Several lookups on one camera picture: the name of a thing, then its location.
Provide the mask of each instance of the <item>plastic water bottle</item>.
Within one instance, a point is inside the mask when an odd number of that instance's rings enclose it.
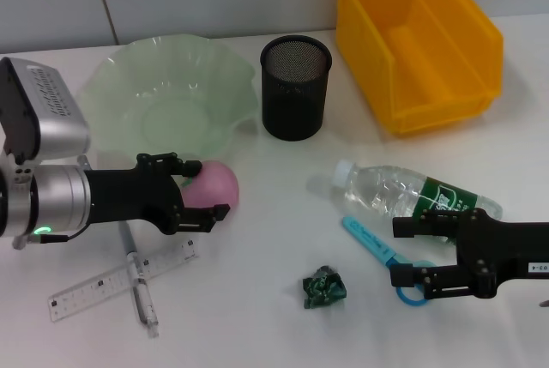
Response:
[[[359,218],[367,212],[387,220],[397,216],[419,218],[424,209],[482,208],[496,220],[503,214],[501,206],[490,198],[398,166],[361,168],[340,160],[332,185],[345,190],[345,209]]]

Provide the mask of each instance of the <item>green indicator light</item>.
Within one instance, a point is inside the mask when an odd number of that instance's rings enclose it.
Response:
[[[39,233],[50,233],[51,232],[51,228],[48,227],[48,226],[41,226],[40,228],[38,229],[35,229],[34,230],[34,235],[38,235]]]

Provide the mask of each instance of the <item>green bottle label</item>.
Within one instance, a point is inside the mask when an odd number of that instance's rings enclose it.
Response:
[[[424,209],[465,211],[474,208],[478,197],[472,192],[461,190],[433,178],[427,178],[421,194],[419,194],[419,200],[413,210],[412,217],[418,219],[423,214]]]

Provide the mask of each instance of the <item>label sticker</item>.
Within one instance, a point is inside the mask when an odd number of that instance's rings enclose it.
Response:
[[[549,262],[529,262],[528,272],[530,274],[549,273]]]
[[[427,178],[412,217],[417,220],[423,214],[424,209],[466,211],[474,208],[478,198],[479,196],[473,192],[456,188],[433,178]]]

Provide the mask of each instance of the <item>bottle cap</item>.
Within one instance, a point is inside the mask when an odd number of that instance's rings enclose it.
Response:
[[[347,178],[349,178],[349,173],[351,173],[353,165],[354,163],[350,160],[340,160],[335,167],[332,185],[337,188],[345,188],[347,186]]]

